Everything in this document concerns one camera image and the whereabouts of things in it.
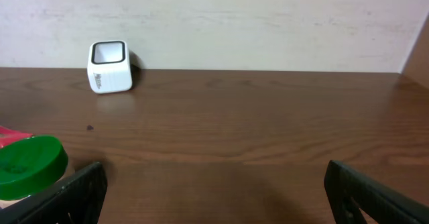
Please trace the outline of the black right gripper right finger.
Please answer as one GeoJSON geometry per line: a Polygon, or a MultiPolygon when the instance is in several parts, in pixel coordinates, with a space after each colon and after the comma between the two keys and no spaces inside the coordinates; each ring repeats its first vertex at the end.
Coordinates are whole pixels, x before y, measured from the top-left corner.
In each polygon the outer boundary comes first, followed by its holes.
{"type": "Polygon", "coordinates": [[[336,223],[366,223],[367,213],[377,223],[428,224],[428,207],[355,169],[331,160],[324,189],[336,223]]]}

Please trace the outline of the red snack packet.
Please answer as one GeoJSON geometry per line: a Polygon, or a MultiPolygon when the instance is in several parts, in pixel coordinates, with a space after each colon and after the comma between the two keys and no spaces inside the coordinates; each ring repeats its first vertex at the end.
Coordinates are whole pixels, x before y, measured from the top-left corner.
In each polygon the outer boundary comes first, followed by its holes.
{"type": "Polygon", "coordinates": [[[33,136],[32,133],[20,132],[6,127],[0,127],[0,148],[4,148],[10,144],[18,142],[22,139],[27,139],[33,136]]]}

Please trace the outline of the green lid seasoning jar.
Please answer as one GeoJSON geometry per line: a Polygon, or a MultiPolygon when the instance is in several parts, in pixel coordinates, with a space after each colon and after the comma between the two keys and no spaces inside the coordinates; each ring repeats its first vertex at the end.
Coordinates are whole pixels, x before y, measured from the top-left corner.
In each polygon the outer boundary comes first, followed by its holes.
{"type": "Polygon", "coordinates": [[[75,169],[62,142],[51,135],[38,135],[1,148],[1,208],[30,197],[75,169]]]}

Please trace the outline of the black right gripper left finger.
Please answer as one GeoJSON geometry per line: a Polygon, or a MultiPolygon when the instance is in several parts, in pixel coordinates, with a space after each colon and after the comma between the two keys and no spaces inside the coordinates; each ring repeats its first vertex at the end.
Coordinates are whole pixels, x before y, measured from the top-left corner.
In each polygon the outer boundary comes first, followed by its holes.
{"type": "Polygon", "coordinates": [[[1,210],[1,224],[97,224],[105,195],[107,175],[94,162],[51,187],[1,210]]]}

